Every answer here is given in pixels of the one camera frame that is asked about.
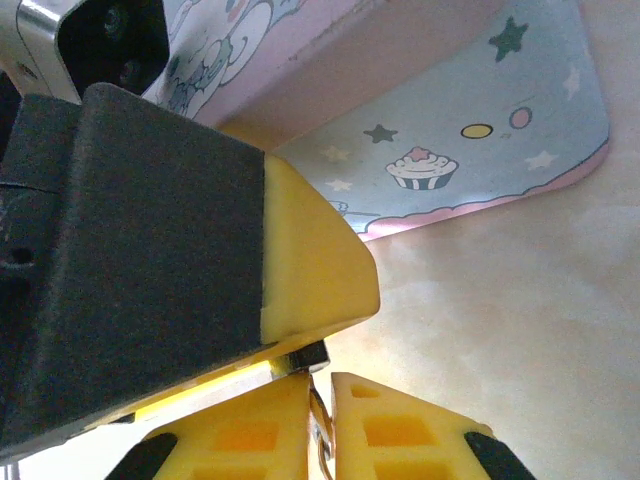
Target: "black plastic cover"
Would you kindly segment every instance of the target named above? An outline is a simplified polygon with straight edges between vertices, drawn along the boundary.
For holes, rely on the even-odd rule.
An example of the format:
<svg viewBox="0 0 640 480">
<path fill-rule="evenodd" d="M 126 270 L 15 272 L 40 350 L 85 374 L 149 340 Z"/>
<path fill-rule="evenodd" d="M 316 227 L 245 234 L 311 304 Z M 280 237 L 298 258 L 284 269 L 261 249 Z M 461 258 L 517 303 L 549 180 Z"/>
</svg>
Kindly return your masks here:
<svg viewBox="0 0 640 480">
<path fill-rule="evenodd" d="M 260 150 L 98 84 L 25 99 L 0 184 L 0 463 L 263 348 Z"/>
</svg>

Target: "cartoon illustration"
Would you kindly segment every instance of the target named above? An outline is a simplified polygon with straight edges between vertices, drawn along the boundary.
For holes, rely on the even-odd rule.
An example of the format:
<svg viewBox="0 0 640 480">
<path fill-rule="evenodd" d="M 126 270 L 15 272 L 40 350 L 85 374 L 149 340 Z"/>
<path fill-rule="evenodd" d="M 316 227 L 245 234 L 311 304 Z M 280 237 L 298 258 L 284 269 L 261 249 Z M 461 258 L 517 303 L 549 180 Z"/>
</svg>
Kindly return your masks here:
<svg viewBox="0 0 640 480">
<path fill-rule="evenodd" d="M 516 130 L 522 130 L 529 126 L 533 120 L 533 111 L 529 107 L 520 107 L 509 115 L 509 126 Z"/>
<path fill-rule="evenodd" d="M 373 130 L 365 130 L 365 135 L 369 135 L 373 140 L 373 143 L 380 143 L 383 140 L 387 142 L 393 142 L 393 136 L 398 133 L 397 130 L 387 130 L 382 125 L 377 124 Z"/>
<path fill-rule="evenodd" d="M 528 23 L 516 25 L 513 17 L 509 17 L 502 33 L 489 39 L 489 44 L 498 49 L 496 53 L 496 63 L 504 60 L 509 52 L 519 52 L 522 50 L 522 36 L 528 28 Z"/>
<path fill-rule="evenodd" d="M 561 188 L 608 149 L 585 42 L 576 2 L 511 0 L 454 56 L 274 153 L 378 213 L 345 216 L 363 240 Z"/>
<path fill-rule="evenodd" d="M 152 87 L 156 103 L 195 117 L 218 88 L 242 71 L 269 30 L 305 2 L 185 0 L 169 27 L 171 60 Z"/>
<path fill-rule="evenodd" d="M 387 172 L 398 185 L 410 190 L 442 188 L 457 169 L 458 163 L 454 160 L 421 147 L 414 147 L 400 160 L 387 165 Z"/>
<path fill-rule="evenodd" d="M 479 140 L 481 138 L 487 138 L 493 133 L 493 127 L 486 123 L 472 123 L 467 125 L 460 131 L 460 135 L 464 138 L 472 140 Z"/>
<path fill-rule="evenodd" d="M 333 205 L 333 208 L 335 208 L 343 217 L 347 215 L 359 215 L 363 217 L 379 217 L 380 216 L 379 213 L 351 212 L 349 211 L 349 204 L 346 202 L 329 200 L 329 203 Z"/>
</svg>

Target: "white star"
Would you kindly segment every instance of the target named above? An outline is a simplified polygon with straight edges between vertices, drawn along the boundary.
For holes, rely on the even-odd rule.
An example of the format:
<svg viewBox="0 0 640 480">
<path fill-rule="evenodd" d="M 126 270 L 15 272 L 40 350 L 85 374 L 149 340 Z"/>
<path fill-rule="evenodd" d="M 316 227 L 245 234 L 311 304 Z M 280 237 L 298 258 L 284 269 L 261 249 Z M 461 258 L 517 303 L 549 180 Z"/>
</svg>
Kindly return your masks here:
<svg viewBox="0 0 640 480">
<path fill-rule="evenodd" d="M 564 85 L 564 88 L 567 89 L 567 100 L 571 100 L 573 96 L 580 90 L 580 70 L 571 65 L 571 73 L 562 83 L 562 85 Z"/>
<path fill-rule="evenodd" d="M 338 161 L 346 162 L 349 160 L 349 152 L 346 150 L 340 150 L 339 148 L 336 148 L 335 145 L 331 145 L 320 153 L 327 157 L 331 163 L 336 163 Z"/>
<path fill-rule="evenodd" d="M 351 190 L 353 183 L 343 182 L 342 180 L 334 180 L 333 182 L 327 182 L 325 185 L 329 185 L 333 188 L 334 192 L 341 192 L 343 190 Z"/>
<path fill-rule="evenodd" d="M 529 164 L 529 170 L 537 168 L 548 168 L 558 155 L 551 155 L 546 150 L 542 151 L 537 157 L 526 158 L 524 161 Z"/>
</svg>

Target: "black camera lens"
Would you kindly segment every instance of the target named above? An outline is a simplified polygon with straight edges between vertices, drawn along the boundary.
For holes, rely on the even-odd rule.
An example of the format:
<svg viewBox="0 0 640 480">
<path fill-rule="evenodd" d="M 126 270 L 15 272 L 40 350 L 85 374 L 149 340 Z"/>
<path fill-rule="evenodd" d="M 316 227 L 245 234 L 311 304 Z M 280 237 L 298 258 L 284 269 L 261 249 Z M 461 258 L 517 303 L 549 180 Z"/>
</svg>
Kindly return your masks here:
<svg viewBox="0 0 640 480">
<path fill-rule="evenodd" d="M 104 33 L 113 42 L 119 42 L 124 37 L 129 24 L 129 12 L 122 5 L 116 3 L 107 9 L 104 16 Z"/>
</svg>

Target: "cupcake illustration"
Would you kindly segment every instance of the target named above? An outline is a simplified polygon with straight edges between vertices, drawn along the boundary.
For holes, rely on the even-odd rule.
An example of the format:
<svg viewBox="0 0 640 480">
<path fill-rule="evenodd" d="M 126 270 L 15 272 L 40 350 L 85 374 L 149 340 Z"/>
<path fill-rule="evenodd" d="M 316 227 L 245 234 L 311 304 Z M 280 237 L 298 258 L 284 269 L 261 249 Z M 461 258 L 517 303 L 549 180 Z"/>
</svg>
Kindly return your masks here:
<svg viewBox="0 0 640 480">
<path fill-rule="evenodd" d="M 442 188 L 457 169 L 458 162 L 422 147 L 414 147 L 401 159 L 387 165 L 387 172 L 398 185 L 409 190 Z"/>
</svg>

